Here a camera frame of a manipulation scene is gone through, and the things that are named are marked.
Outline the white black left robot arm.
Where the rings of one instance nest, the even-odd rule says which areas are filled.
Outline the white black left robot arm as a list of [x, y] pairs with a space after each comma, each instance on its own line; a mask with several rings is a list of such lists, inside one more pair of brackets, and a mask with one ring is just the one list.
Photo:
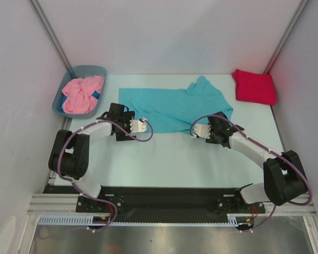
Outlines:
[[116, 136], [117, 141], [132, 140], [131, 123], [135, 112], [128, 107], [112, 103], [93, 123], [78, 131], [61, 129], [57, 132], [48, 161], [48, 168], [73, 184], [79, 192], [90, 196], [88, 205], [94, 211], [106, 207], [106, 198], [100, 195], [101, 185], [88, 172], [90, 146], [100, 139]]

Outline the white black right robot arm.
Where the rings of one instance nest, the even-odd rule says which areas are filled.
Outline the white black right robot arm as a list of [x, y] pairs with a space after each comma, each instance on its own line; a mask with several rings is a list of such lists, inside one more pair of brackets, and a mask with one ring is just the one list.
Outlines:
[[207, 115], [210, 125], [208, 143], [233, 149], [256, 163], [263, 170], [263, 182], [242, 187], [234, 198], [234, 207], [247, 212], [253, 203], [272, 202], [276, 206], [285, 203], [307, 205], [313, 193], [305, 176], [298, 154], [292, 150], [274, 151], [244, 132], [222, 113]]

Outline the teal t-shirt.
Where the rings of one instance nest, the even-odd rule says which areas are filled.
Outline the teal t-shirt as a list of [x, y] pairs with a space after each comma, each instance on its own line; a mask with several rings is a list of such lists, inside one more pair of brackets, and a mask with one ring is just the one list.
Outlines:
[[223, 93], [205, 76], [185, 89], [121, 88], [119, 103], [146, 118], [155, 133], [189, 133], [192, 123], [201, 116], [223, 112], [228, 119], [233, 108]]

